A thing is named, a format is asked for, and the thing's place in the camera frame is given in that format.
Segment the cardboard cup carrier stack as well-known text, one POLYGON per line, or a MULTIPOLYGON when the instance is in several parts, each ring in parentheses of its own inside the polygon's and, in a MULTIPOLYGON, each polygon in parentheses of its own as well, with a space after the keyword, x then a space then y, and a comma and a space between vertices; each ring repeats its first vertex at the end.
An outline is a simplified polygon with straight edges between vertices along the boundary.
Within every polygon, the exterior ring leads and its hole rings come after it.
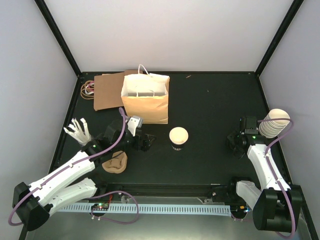
POLYGON ((112 158, 102 164, 102 168, 111 174, 120 174, 127 167, 128 156, 124 151, 115 152, 112 158))

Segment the yellow paper takeout bag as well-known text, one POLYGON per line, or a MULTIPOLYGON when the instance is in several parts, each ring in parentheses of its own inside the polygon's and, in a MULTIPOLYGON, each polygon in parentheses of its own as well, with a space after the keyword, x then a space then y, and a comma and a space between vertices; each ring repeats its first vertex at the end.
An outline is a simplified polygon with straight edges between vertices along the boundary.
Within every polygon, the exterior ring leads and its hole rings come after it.
POLYGON ((139 64, 137 72, 123 80, 121 99, 127 115, 143 118, 144 124, 167 124, 169 84, 168 75, 151 73, 139 64))

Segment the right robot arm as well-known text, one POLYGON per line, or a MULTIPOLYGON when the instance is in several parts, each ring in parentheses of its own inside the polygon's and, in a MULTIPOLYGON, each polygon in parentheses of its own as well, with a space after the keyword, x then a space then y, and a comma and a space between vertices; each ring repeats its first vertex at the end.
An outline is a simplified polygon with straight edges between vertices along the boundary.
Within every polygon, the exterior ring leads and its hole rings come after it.
POLYGON ((293 127, 294 123, 286 111, 278 108, 272 109, 263 120, 252 116, 240 119, 239 129, 227 136, 227 145, 238 158, 248 157, 260 187, 250 180, 237 178, 228 187, 227 195, 234 202, 245 201, 252 210, 257 230, 293 236, 303 198, 282 177, 271 152, 287 126, 293 127))

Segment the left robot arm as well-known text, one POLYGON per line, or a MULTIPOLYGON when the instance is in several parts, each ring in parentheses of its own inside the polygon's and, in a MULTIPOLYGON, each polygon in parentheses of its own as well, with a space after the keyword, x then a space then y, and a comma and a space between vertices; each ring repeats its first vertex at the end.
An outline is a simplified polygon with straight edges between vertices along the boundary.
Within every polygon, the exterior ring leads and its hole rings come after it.
POLYGON ((128 163, 127 151, 148 151, 156 136, 141 130, 143 120, 124 116, 113 121, 104 133, 93 137, 84 118, 73 118, 64 131, 81 149, 66 163, 30 184, 19 183, 13 190, 11 226, 28 231, 41 227, 58 210, 84 199, 103 199, 108 192, 93 171, 122 173, 128 163))

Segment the stack of paper cups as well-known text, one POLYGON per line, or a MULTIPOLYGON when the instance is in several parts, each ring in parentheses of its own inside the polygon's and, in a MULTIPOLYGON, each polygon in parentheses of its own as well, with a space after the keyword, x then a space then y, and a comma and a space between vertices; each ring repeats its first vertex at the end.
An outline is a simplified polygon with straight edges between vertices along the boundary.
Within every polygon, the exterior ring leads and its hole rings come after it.
POLYGON ((269 111, 267 116, 259 124, 259 133, 267 139, 277 137, 282 130, 289 124, 290 115, 279 108, 274 108, 269 111))

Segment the cup of wrapped straws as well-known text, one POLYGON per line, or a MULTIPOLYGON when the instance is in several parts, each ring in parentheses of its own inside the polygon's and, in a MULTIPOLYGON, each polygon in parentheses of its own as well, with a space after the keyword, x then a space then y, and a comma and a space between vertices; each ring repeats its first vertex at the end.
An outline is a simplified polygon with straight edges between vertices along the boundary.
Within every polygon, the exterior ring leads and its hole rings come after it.
POLYGON ((84 118, 81 118, 79 121, 76 118, 72 118, 71 123, 67 127, 64 127, 63 130, 81 146, 85 146, 93 139, 89 132, 87 121, 84 118))

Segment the brown flat paper bag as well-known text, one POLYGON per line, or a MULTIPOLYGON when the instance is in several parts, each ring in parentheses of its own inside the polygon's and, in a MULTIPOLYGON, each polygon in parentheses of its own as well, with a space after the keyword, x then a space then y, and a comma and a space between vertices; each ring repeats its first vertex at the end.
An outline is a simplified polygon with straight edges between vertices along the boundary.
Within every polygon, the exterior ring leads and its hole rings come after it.
POLYGON ((80 96, 85 100, 93 100, 95 111, 121 107, 124 77, 124 72, 96 75, 81 86, 80 96))

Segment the black frame post left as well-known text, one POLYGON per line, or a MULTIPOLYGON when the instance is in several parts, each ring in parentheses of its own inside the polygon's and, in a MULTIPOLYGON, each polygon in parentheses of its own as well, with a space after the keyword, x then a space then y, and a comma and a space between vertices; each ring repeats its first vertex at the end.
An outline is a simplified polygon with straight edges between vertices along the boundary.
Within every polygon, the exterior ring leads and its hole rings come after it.
POLYGON ((58 45, 60 46, 62 52, 64 53, 68 63, 70 64, 73 72, 77 77, 79 77, 82 72, 67 44, 65 38, 63 37, 49 7, 47 6, 44 0, 34 0, 35 4, 37 5, 39 11, 41 12, 44 20, 46 21, 48 27, 50 28, 52 34, 54 35, 58 45))

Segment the black frame post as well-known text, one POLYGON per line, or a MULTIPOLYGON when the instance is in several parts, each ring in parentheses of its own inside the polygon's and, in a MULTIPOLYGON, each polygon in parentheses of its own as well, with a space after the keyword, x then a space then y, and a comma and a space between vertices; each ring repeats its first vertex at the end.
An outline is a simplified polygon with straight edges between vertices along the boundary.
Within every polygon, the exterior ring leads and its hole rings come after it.
POLYGON ((304 0, 294 0, 287 13, 285 14, 281 24, 279 25, 274 37, 272 38, 265 54, 263 55, 256 71, 255 75, 260 77, 263 73, 265 67, 267 66, 269 60, 271 59, 273 53, 275 52, 276 48, 278 47, 279 43, 281 42, 283 36, 285 35, 287 29, 289 28, 290 24, 292 23, 293 19, 295 18, 296 14, 298 13, 300 7, 302 6, 304 0))
POLYGON ((50 28, 52 34, 54 35, 58 45, 60 46, 62 52, 64 53, 68 63, 70 64, 73 72, 77 77, 79 77, 82 72, 67 44, 65 38, 63 37, 49 7, 47 6, 44 0, 34 0, 35 4, 37 5, 39 11, 41 12, 44 20, 46 21, 48 27, 50 28))

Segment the black frame post right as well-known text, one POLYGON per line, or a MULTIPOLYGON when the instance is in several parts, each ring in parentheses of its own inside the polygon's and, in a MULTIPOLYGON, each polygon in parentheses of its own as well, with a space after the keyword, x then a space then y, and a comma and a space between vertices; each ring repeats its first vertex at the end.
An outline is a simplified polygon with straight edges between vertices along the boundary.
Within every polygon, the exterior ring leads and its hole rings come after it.
POLYGON ((281 42, 283 36, 285 35, 287 29, 289 28, 290 24, 292 23, 293 19, 295 18, 296 14, 298 13, 300 7, 302 6, 304 0, 294 0, 287 13, 285 14, 281 24, 279 25, 274 37, 272 38, 265 54, 263 55, 256 71, 255 75, 260 77, 263 73, 265 67, 267 66, 269 60, 271 59, 273 53, 275 52, 276 48, 278 47, 279 43, 281 42))

